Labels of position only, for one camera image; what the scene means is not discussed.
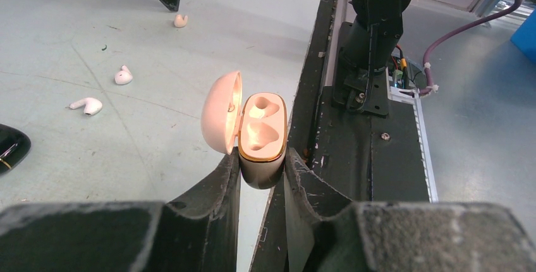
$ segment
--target cable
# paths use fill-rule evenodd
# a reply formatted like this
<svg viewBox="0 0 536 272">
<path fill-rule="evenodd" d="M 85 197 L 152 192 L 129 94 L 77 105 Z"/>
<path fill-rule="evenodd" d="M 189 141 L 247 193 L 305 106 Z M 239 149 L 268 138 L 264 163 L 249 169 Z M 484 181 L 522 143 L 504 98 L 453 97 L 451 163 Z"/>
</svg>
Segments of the cable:
<svg viewBox="0 0 536 272">
<path fill-rule="evenodd" d="M 424 73 L 425 73 L 425 76 L 426 76 L 426 84 L 427 84 L 427 87 L 426 89 L 424 90 L 419 90 L 419 96 L 420 97 L 425 97 L 427 95 L 430 94 L 430 92 L 432 91 L 436 91 L 437 92 L 437 89 L 439 88 L 437 85 L 434 85 L 434 79 L 432 78 L 432 72 L 430 71 L 430 55 L 432 54 L 432 52 L 434 51 L 434 49 L 439 46 L 439 44 L 442 44 L 443 42 L 445 42 L 446 40 L 448 40 L 449 38 L 451 37 L 454 37 L 455 35 L 458 35 L 459 33 L 462 33 L 466 30 L 468 30 L 469 28 L 473 28 L 473 27 L 476 27 L 476 26 L 479 26 L 483 23 L 486 23 L 486 22 L 489 22 L 491 20 L 495 20 L 497 18 L 500 18 L 502 16 L 506 16 L 510 13 L 512 13 L 513 11 L 515 11 L 516 9 L 518 9 L 520 6 L 521 6 L 521 3 L 522 3 L 523 0 L 515 0 L 514 4 L 512 6 L 510 6 L 509 8 L 505 9 L 504 11 L 500 11 L 498 13 L 495 13 L 493 15 L 490 15 L 490 16 L 487 16 L 487 17 L 484 17 L 482 19 L 479 19 L 473 23 L 469 23 L 468 25 L 464 25 L 456 30 L 453 30 L 452 32 L 446 34 L 445 36 L 437 39 L 434 43 L 432 43 L 432 45 L 430 47 L 428 47 L 428 49 L 426 50 L 426 52 L 424 53 L 424 56 L 422 58 L 422 64 L 424 66 Z"/>
<path fill-rule="evenodd" d="M 411 80 L 411 82 L 413 82 L 413 84 L 415 84 L 415 79 L 417 78 L 417 75 L 418 75 L 418 74 L 422 74 L 422 71 L 419 70 L 419 71 L 416 72 L 416 74 L 413 76 L 413 79 Z"/>
<path fill-rule="evenodd" d="M 396 48 L 400 52 L 400 59 L 404 58 L 404 52 L 402 51 L 402 48 L 398 44 L 396 45 Z"/>
<path fill-rule="evenodd" d="M 365 105 L 367 103 L 367 99 L 370 98 L 370 95 L 372 94 L 372 85 L 374 84 L 374 61 L 376 58 L 376 45 L 378 40 L 378 24 L 372 24 L 369 28 L 370 30 L 370 45 L 368 46 L 368 79 L 367 79 L 367 88 L 365 89 L 365 98 L 363 99 L 363 103 L 359 106 L 359 108 L 355 110 L 350 110 L 350 98 L 354 98 L 356 96 L 355 90 L 352 90 L 350 92 L 350 96 L 348 97 L 348 100 L 346 102 L 346 109 L 349 111 L 354 111 L 357 113 L 363 113 L 365 111 Z"/>
<path fill-rule="evenodd" d="M 410 73 L 408 71 L 408 68 L 406 68 L 406 70 L 402 72 L 402 81 L 404 82 L 402 88 L 406 90 L 410 89 Z"/>
<path fill-rule="evenodd" d="M 396 62 L 396 59 L 394 58 L 394 56 L 391 56 L 391 59 L 393 59 L 394 69 L 398 70 L 398 62 Z"/>
</svg>

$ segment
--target screw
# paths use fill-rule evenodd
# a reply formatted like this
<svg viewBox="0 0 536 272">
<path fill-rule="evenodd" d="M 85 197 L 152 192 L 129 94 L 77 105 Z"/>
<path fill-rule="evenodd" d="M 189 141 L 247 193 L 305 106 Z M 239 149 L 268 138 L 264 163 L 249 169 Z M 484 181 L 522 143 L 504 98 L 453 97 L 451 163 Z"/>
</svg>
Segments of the screw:
<svg viewBox="0 0 536 272">
<path fill-rule="evenodd" d="M 361 93 L 359 94 L 359 96 L 355 97 L 355 101 L 359 102 L 359 103 L 363 103 L 365 100 L 365 93 Z"/>
</svg>

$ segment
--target wireless earbud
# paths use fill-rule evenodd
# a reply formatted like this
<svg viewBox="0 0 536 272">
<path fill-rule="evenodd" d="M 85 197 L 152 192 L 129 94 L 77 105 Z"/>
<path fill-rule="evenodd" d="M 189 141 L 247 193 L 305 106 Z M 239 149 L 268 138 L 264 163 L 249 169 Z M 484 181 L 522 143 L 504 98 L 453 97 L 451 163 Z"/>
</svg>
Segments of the wireless earbud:
<svg viewBox="0 0 536 272">
<path fill-rule="evenodd" d="M 118 85 L 128 84 L 132 81 L 132 73 L 130 73 L 130 70 L 126 67 L 126 65 L 123 65 L 121 70 L 117 72 L 115 81 Z"/>
<path fill-rule="evenodd" d="M 185 27 L 187 23 L 188 23 L 188 16 L 184 16 L 183 18 L 183 15 L 177 15 L 175 17 L 175 21 L 173 22 L 173 24 L 175 24 L 175 27 L 178 27 L 178 28 Z"/>
<path fill-rule="evenodd" d="M 100 102 L 98 99 L 91 97 L 80 99 L 77 102 L 73 102 L 71 103 L 69 108 L 78 109 L 82 106 L 85 106 L 84 114 L 88 116 L 93 116 L 102 110 L 102 102 Z"/>
</svg>

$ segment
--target white cable tie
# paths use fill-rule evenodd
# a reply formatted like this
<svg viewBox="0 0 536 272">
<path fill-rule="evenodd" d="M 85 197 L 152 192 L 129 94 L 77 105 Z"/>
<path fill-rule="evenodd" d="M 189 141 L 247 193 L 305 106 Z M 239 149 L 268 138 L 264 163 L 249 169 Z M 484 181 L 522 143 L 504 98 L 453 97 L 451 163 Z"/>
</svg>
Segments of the white cable tie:
<svg viewBox="0 0 536 272">
<path fill-rule="evenodd" d="M 439 90 L 439 85 L 434 84 L 434 85 L 428 86 L 426 88 L 434 91 L 434 93 L 437 93 L 437 91 Z"/>
</svg>

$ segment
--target purple cable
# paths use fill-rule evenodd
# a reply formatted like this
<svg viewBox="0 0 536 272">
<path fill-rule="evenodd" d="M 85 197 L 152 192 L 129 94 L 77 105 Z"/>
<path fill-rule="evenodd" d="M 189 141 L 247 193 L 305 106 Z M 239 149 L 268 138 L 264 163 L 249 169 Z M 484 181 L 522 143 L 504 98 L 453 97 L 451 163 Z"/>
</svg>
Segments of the purple cable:
<svg viewBox="0 0 536 272">
<path fill-rule="evenodd" d="M 458 28 L 457 30 L 453 30 L 452 32 L 446 34 L 445 36 L 439 38 L 437 41 L 432 43 L 432 45 L 426 50 L 426 52 L 424 53 L 424 57 L 422 58 L 422 64 L 425 67 L 424 68 L 424 74 L 426 76 L 427 88 L 424 89 L 424 90 L 419 90 L 419 96 L 420 97 L 426 96 L 426 95 L 430 94 L 430 92 L 432 92 L 432 90 L 434 89 L 434 80 L 432 79 L 432 72 L 430 71 L 429 67 L 426 67 L 426 64 L 430 63 L 430 55 L 432 54 L 432 51 L 434 51 L 434 49 L 439 44 L 442 44 L 445 40 L 447 40 L 447 39 L 449 39 L 449 38 L 451 38 L 451 37 L 453 37 L 455 35 L 458 35 L 459 33 L 464 32 L 464 31 L 468 30 L 469 28 L 479 26 L 479 25 L 481 25 L 483 23 L 489 22 L 491 20 L 495 20 L 497 18 L 500 18 L 502 16 L 506 16 L 506 15 L 512 13 L 513 11 L 515 11 L 516 9 L 518 9 L 521 6 L 521 2 L 523 2 L 523 0 L 515 0 L 514 5 L 510 6 L 508 9 L 505 9 L 504 11 L 500 11 L 500 12 L 495 13 L 493 15 L 484 17 L 484 18 L 479 19 L 479 20 L 477 20 L 477 21 L 475 21 L 473 23 L 469 23 L 468 25 L 464 25 L 464 26 Z"/>
</svg>

